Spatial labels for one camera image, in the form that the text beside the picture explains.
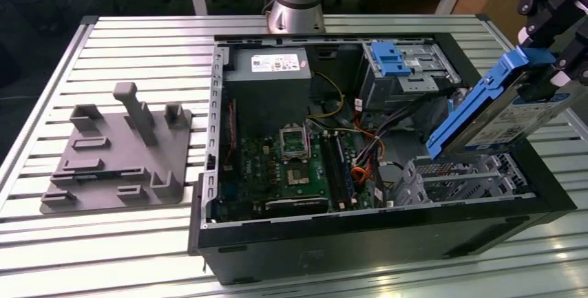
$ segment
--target slotted aluminum surface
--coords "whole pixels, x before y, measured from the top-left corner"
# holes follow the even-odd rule
[[[450,32],[481,74],[507,42],[473,16],[330,16],[327,31]],[[44,216],[48,186],[72,130],[69,112],[94,103],[121,111],[116,82],[159,110],[180,101],[192,110],[185,180],[201,170],[212,35],[261,34],[260,17],[104,17],[82,25],[24,128],[20,151],[2,166],[0,297],[570,297],[588,287],[588,143],[557,117],[530,141],[578,210],[535,226],[474,257],[404,264],[259,284],[221,287],[187,257],[191,188],[175,207],[78,216]]]

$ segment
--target drive label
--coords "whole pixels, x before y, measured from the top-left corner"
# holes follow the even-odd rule
[[[554,94],[546,102],[527,103],[521,98],[515,98],[487,126],[475,134],[475,137],[466,144],[466,149],[481,150],[509,143],[545,115],[545,112],[558,106],[567,97],[567,93]]]

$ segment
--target power supply label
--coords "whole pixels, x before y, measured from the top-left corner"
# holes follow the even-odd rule
[[[299,71],[300,63],[296,54],[253,55],[251,57],[252,72]]]

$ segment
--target motherboard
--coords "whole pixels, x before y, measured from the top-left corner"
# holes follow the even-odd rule
[[[219,221],[371,208],[350,175],[355,152],[350,135],[314,134],[295,125],[275,136],[240,139],[220,181]]]

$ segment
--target gray plastic stand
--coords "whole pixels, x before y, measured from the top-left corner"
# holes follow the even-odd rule
[[[93,104],[73,109],[74,129],[41,197],[44,214],[181,201],[192,114],[177,104],[151,113],[133,83],[117,83],[112,94],[128,115],[101,114]]]

